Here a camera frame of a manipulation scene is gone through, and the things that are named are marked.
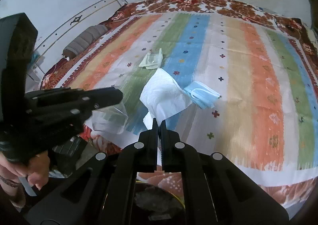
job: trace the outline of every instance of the paper towel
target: paper towel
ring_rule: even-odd
[[[151,119],[149,116],[146,116],[145,119],[149,121],[155,117],[158,125],[192,103],[177,82],[163,69],[157,69],[144,86],[140,101],[148,108],[151,116]]]

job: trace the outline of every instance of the bedsheet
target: bedsheet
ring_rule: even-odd
[[[149,0],[104,24],[112,32],[42,84],[123,91],[125,132],[92,131],[88,120],[82,137],[108,153],[137,141],[147,114],[139,96],[155,72],[138,65],[162,48],[161,68],[181,88],[198,80],[221,94],[214,109],[192,104],[167,127],[199,152],[222,152],[283,206],[306,199],[318,175],[317,54],[299,19],[232,0]],[[182,197],[169,182],[180,174],[147,176]]]

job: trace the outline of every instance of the clear plastic bag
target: clear plastic bag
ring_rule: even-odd
[[[121,134],[125,130],[128,115],[124,103],[108,106],[93,111],[92,125],[94,131]]]
[[[147,70],[158,69],[163,60],[162,49],[155,52],[148,52],[144,59],[139,64],[139,67],[146,67]]]

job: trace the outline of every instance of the transparent plastic wrapper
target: transparent plastic wrapper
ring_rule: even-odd
[[[214,102],[221,97],[221,95],[210,89],[207,85],[200,81],[193,81],[183,90],[191,100],[201,109],[213,108]]]
[[[94,131],[121,134],[125,130],[128,115],[124,103],[108,106],[93,111],[92,125]]]
[[[192,103],[177,82],[163,69],[158,69],[149,79],[139,99],[148,108],[150,116],[147,115],[147,119],[152,124],[155,117],[158,126],[163,120],[181,112]]]
[[[158,69],[161,66],[162,59],[163,55],[161,48],[159,51],[148,52],[139,64],[139,67],[146,67],[147,70]]]

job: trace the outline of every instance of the green stripe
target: green stripe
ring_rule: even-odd
[[[308,168],[311,168],[314,158],[314,127],[305,84],[303,83],[294,57],[288,52],[284,43],[279,39],[279,36],[275,32],[270,30],[267,30],[267,33],[272,40],[275,50],[279,56],[280,62],[282,63],[285,71],[288,74],[290,87],[296,106],[296,112],[298,114],[298,168],[303,168],[308,164]]]
[[[179,40],[190,16],[190,14],[177,14],[174,19],[172,19],[171,23],[161,33],[157,41],[153,44],[153,50],[162,48],[162,66],[164,65],[166,59],[170,56],[172,49]],[[156,72],[156,69],[147,70],[146,68],[138,67],[138,65],[139,62],[134,66],[135,71],[131,73],[129,78],[125,80],[123,86],[121,87],[121,91],[124,94],[123,102],[129,117],[128,123],[131,122],[131,119],[138,118],[135,116],[135,113],[139,107],[143,106],[139,100],[140,94],[146,83]]]

